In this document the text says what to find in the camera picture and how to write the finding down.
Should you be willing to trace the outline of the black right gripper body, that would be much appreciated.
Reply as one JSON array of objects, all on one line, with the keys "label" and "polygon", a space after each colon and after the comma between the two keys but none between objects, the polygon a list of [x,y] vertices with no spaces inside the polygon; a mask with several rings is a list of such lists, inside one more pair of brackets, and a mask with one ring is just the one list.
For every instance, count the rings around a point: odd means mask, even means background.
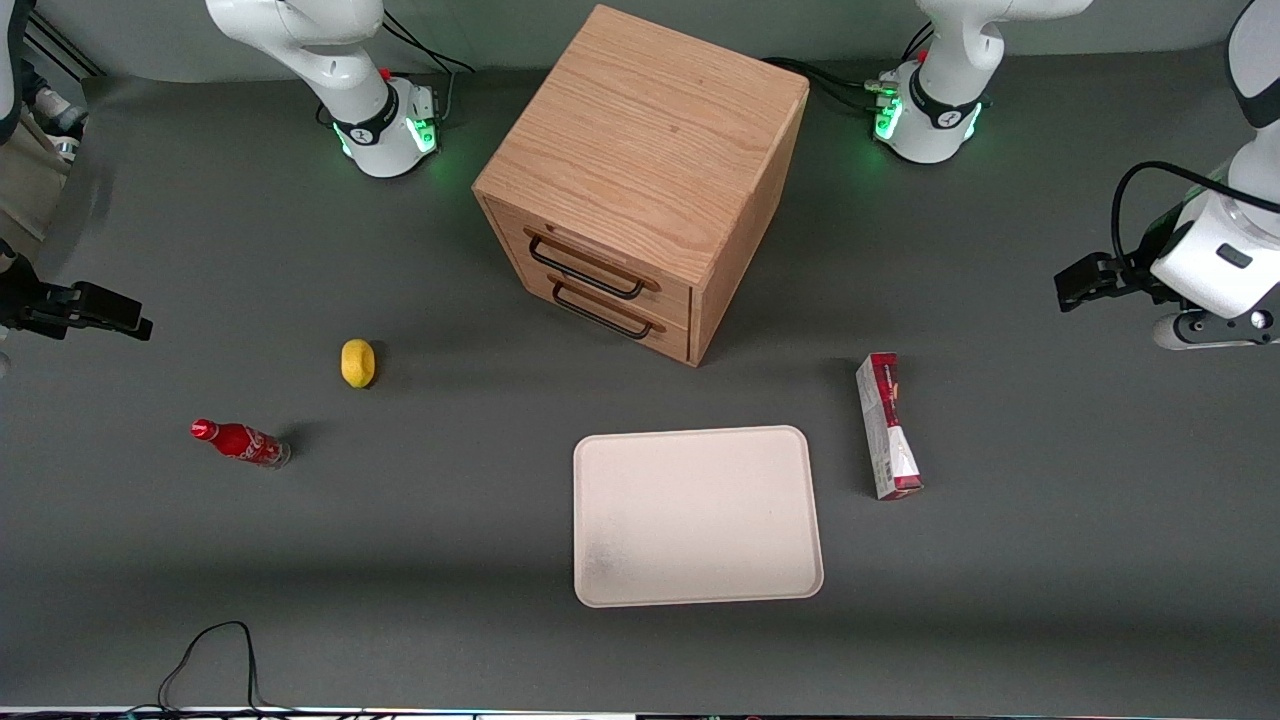
[{"label": "black right gripper body", "polygon": [[1,255],[9,261],[1,272],[1,324],[10,331],[33,331],[27,307],[41,290],[29,260],[1,240]]}]

